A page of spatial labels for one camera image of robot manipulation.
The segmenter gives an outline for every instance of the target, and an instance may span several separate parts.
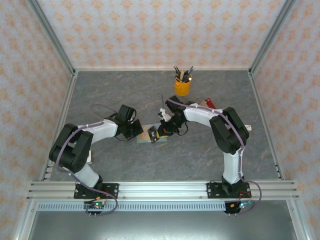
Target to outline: yellow pen holder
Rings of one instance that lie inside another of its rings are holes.
[[[174,83],[174,92],[178,96],[186,96],[190,92],[191,81],[181,82],[175,79]]]

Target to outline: black mounting plate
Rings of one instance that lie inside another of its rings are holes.
[[[111,194],[117,199],[119,193],[119,183],[103,183],[101,191]],[[100,196],[102,199],[106,198],[105,196],[103,196],[103,194],[96,191],[91,191],[81,184],[75,185],[73,195],[74,199],[95,199],[98,196]]]
[[[250,189],[250,185],[247,182],[241,182],[237,190],[230,191],[229,193],[225,191],[225,183],[211,181],[206,184],[208,199],[239,199],[240,194],[242,194],[242,199],[251,198],[251,196],[247,194],[251,194],[248,189]]]

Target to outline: patterned wallpaper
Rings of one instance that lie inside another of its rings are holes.
[[[320,1],[298,0],[255,76],[279,159],[320,236]]]
[[[75,68],[249,68],[285,0],[39,0]]]
[[[48,157],[70,76],[26,0],[0,1],[0,239]]]

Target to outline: orange floral pattern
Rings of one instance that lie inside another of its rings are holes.
[[[320,236],[320,4],[297,1],[255,76],[285,176],[297,180]]]
[[[39,2],[78,69],[249,68],[285,0]]]
[[[0,238],[9,240],[48,159],[70,76],[27,1],[0,1],[0,23]]]

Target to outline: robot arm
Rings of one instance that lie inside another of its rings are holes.
[[[64,149],[59,160],[59,166],[69,170],[81,182],[91,188],[101,190],[102,178],[86,163],[91,144],[105,138],[112,138],[123,134],[127,140],[143,132],[140,121],[132,118],[137,114],[132,107],[122,105],[118,113],[106,117],[100,124],[91,124],[79,131]],[[83,125],[66,124],[52,146],[49,159],[57,161],[58,155],[67,138]]]
[[[170,97],[172,101],[183,104],[176,96]],[[170,101],[166,101],[165,104],[168,106],[170,111],[174,114],[169,120],[168,117],[160,121],[161,125],[158,128],[158,134],[160,136],[171,136],[174,133],[179,133],[179,128],[189,121],[197,122],[210,127],[213,131],[214,138],[218,147],[223,151],[224,156],[224,172],[222,176],[222,181],[226,182],[230,188],[240,181],[239,177],[239,151],[241,144],[233,132],[232,129],[227,125],[225,120],[217,113],[212,111],[207,111],[201,108],[194,108],[199,106],[196,103],[187,102],[186,105],[193,107],[184,107],[176,105]],[[245,125],[239,118],[236,111],[228,107],[224,110],[215,109],[216,112],[225,115],[231,124],[235,127],[239,133],[244,145],[247,144],[247,139],[249,137],[249,132]]]

